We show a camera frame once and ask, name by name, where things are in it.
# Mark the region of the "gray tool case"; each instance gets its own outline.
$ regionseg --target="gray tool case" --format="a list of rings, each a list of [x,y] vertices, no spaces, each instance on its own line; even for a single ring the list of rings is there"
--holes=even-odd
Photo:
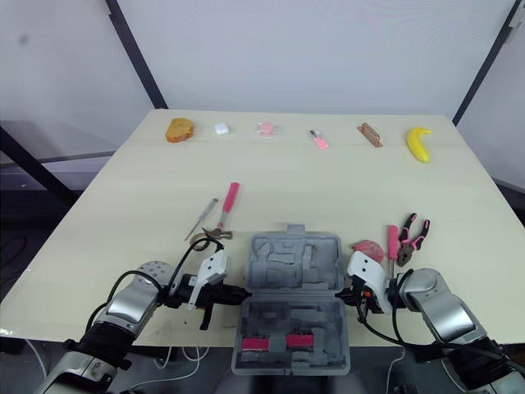
[[[335,297],[342,288],[338,236],[305,233],[302,225],[254,236],[246,272],[252,296],[241,305],[232,371],[347,374],[345,304]]]

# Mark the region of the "beige table surface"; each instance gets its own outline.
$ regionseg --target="beige table surface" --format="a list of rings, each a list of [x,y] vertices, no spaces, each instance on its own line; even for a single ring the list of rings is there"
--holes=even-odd
[[[194,138],[164,140],[174,117],[194,121]],[[263,138],[258,121],[273,121],[279,134]],[[385,145],[374,149],[356,130],[367,121]],[[215,134],[225,122],[229,135]],[[407,130],[424,126],[431,162],[418,162],[404,142]],[[317,149],[307,131],[324,132],[330,149]],[[525,231],[482,165],[444,116],[302,115],[154,110],[119,148],[49,237],[0,306],[0,335],[78,340],[93,309],[125,270],[160,259],[176,264],[186,233],[212,197],[219,205],[230,182],[241,183],[227,226],[231,274],[243,285],[249,238],[303,223],[307,231],[340,236],[345,268],[348,244],[372,239],[386,247],[386,226],[401,226],[411,212],[431,219],[431,229],[411,268],[439,270],[491,337],[525,341],[523,307]],[[203,254],[187,260],[196,273]],[[217,305],[206,332],[202,310],[157,310],[137,345],[232,346],[238,307]],[[388,345],[357,322],[347,307],[352,346]],[[370,323],[392,333],[390,317]],[[429,342],[419,314],[399,313],[409,341]]]

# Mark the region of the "banana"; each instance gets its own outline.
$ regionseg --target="banana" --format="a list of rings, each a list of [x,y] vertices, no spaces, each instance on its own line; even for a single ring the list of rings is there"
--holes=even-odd
[[[428,163],[430,161],[430,154],[425,146],[422,144],[420,137],[423,134],[431,134],[432,130],[423,129],[422,127],[414,127],[407,133],[407,145],[412,151],[413,155],[420,162]]]

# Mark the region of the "pink object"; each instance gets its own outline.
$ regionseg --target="pink object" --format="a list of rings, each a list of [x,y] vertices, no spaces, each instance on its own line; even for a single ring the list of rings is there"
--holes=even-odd
[[[239,190],[240,184],[238,182],[231,182],[230,183],[230,189],[228,190],[228,194],[226,195],[226,199],[224,200],[224,204],[222,205],[222,215],[221,220],[219,220],[218,227],[224,227],[224,221],[226,220],[226,216],[231,211],[231,207],[233,207],[233,203],[235,202],[235,197],[237,196],[237,190]]]
[[[270,135],[275,134],[276,127],[270,121],[264,121],[258,124],[258,131],[259,131],[259,134],[270,136]]]
[[[243,338],[241,350],[268,351],[270,340],[268,338]]]
[[[385,258],[385,252],[383,249],[374,241],[361,241],[352,246],[353,250],[363,252],[370,259],[380,263]]]
[[[321,137],[321,135],[318,132],[310,130],[310,134],[312,135],[315,144],[320,150],[325,150],[326,148],[328,148],[328,143],[324,138]]]
[[[286,336],[286,347],[312,347],[313,346],[313,335],[302,334],[302,335],[287,335]]]
[[[388,258],[389,259],[397,259],[397,252],[398,252],[398,229],[397,226],[388,226]]]

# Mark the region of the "pink-handled pliers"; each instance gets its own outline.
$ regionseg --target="pink-handled pliers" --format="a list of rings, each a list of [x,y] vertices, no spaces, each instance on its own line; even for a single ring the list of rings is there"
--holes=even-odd
[[[399,249],[399,253],[397,256],[397,264],[400,267],[403,267],[408,261],[410,261],[412,253],[415,250],[421,249],[421,245],[428,234],[430,220],[427,219],[423,222],[423,229],[421,230],[421,233],[413,240],[410,240],[410,225],[414,220],[416,220],[417,217],[418,215],[416,213],[412,213],[407,219],[407,221],[404,223],[403,229],[401,230],[401,235],[399,236],[401,248]]]

